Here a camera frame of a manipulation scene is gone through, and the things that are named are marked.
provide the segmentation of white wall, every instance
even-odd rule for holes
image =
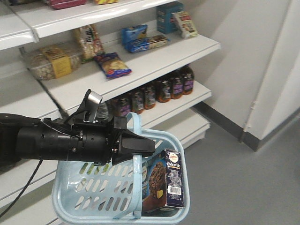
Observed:
[[[196,79],[212,90],[212,97],[206,103],[244,127],[267,71],[290,1],[181,2],[191,13],[199,33],[222,45],[221,51],[192,64]]]
[[[249,132],[263,139],[300,107],[300,1],[292,0],[262,83]]]

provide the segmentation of chocolate box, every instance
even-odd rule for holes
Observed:
[[[142,212],[184,207],[180,152],[164,149],[142,165]]]

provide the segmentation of gray floor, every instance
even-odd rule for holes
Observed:
[[[258,152],[212,123],[185,151],[191,207],[180,225],[300,225],[300,118]]]

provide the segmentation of red package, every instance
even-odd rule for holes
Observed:
[[[49,0],[49,5],[54,9],[70,8],[84,5],[87,0]]]

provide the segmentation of baseboard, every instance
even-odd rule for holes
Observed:
[[[281,130],[285,125],[287,125],[292,119],[295,118],[300,113],[300,108],[296,110],[291,116],[289,116],[284,122],[282,122],[276,129],[274,129],[271,133],[269,133],[265,138],[258,139],[254,135],[249,132],[244,133],[243,128],[232,122],[230,119],[211,108],[209,105],[204,102],[200,102],[194,106],[196,111],[201,113],[208,120],[213,121],[224,130],[229,132],[231,135],[236,137],[241,142],[245,143],[254,151],[257,151],[260,147],[262,147],[267,141],[269,141],[279,130]]]

